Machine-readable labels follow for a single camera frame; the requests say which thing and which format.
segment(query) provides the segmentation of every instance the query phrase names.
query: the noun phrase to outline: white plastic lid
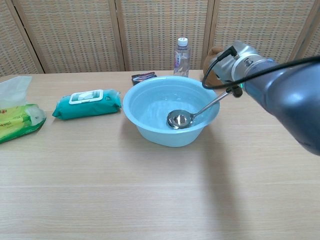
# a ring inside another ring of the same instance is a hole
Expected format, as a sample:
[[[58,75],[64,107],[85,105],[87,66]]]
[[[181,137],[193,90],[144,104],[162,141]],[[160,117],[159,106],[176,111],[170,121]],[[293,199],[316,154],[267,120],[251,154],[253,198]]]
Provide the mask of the white plastic lid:
[[[178,38],[178,46],[185,47],[188,45],[188,38],[186,37],[179,37]]]

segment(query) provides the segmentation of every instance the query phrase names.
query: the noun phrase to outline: ladle handle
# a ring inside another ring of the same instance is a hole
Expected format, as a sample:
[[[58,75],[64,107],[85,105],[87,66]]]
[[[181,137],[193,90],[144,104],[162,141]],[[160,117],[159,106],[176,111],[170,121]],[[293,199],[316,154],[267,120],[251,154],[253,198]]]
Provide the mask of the ladle handle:
[[[221,99],[223,99],[224,97],[228,96],[229,94],[231,94],[232,91],[230,92],[223,92],[222,94],[220,94],[219,96],[217,96],[212,102],[210,102],[207,106],[205,106],[204,108],[202,108],[200,111],[198,111],[197,113],[193,114],[193,117],[198,116],[199,114],[202,114],[205,110],[207,110],[208,108],[210,108],[212,105],[215,105],[216,103],[218,103]]]

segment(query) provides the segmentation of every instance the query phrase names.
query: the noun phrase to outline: teal wet wipes package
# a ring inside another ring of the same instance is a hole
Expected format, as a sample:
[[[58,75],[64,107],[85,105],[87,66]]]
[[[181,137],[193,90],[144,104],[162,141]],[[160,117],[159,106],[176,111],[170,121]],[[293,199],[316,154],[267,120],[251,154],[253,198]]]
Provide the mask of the teal wet wipes package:
[[[112,114],[121,108],[120,93],[114,89],[75,92],[63,96],[52,116],[66,120]]]

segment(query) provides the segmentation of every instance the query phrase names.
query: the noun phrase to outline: black cable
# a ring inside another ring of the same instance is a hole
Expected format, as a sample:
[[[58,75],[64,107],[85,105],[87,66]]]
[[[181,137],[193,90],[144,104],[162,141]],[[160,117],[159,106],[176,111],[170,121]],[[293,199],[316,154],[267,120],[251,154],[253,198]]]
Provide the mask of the black cable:
[[[209,69],[212,70],[214,65],[217,64],[215,62],[212,63],[213,66],[210,66]],[[244,82],[250,81],[250,80],[255,79],[257,77],[260,77],[262,75],[266,75],[266,74],[269,74],[269,73],[272,73],[272,72],[275,72],[275,71],[278,71],[278,70],[281,70],[281,69],[286,69],[286,68],[289,68],[289,67],[294,67],[294,66],[297,66],[297,65],[313,63],[313,62],[320,62],[320,55],[319,56],[307,57],[307,58],[303,58],[303,59],[298,59],[298,60],[293,60],[293,61],[289,61],[289,62],[286,62],[286,63],[282,63],[282,64],[279,64],[279,65],[264,69],[262,71],[258,71],[258,72],[254,73],[254,74],[249,75],[249,76],[245,76],[245,77],[241,78],[240,80],[232,81],[230,83],[225,83],[225,84],[221,84],[221,85],[217,85],[217,86],[207,86],[207,85],[205,85],[205,82],[206,82],[207,77],[209,75],[209,74],[206,73],[205,76],[202,79],[202,86],[206,86],[205,87],[206,89],[228,88],[228,87],[232,87],[232,86],[235,86],[235,85],[238,85],[238,84],[242,84]]]
[[[202,79],[202,87],[204,87],[205,89],[213,89],[211,88],[211,86],[206,85],[206,80],[207,77],[209,75],[209,73],[211,72],[211,70],[214,68],[214,66],[220,62],[222,59],[225,59],[226,57],[228,57],[229,55],[235,57],[238,54],[237,50],[235,49],[234,46],[229,47],[227,50],[225,50],[221,55],[219,55],[216,60],[211,63],[210,67],[208,68],[208,70],[206,71],[203,79]]]

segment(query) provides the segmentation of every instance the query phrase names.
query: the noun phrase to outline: brown plush toy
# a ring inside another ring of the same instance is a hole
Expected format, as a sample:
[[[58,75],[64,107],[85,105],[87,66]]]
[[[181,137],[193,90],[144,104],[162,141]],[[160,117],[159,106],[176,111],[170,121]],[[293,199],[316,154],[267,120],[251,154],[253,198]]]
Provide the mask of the brown plush toy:
[[[212,63],[212,59],[220,52],[222,52],[224,49],[222,47],[212,47],[208,53],[208,55],[206,56],[204,62],[203,62],[203,74],[206,74],[209,65]],[[209,85],[209,86],[215,86],[215,85],[220,85],[221,81],[219,81],[217,79],[216,74],[214,73],[214,71],[212,70],[206,81],[205,84]]]

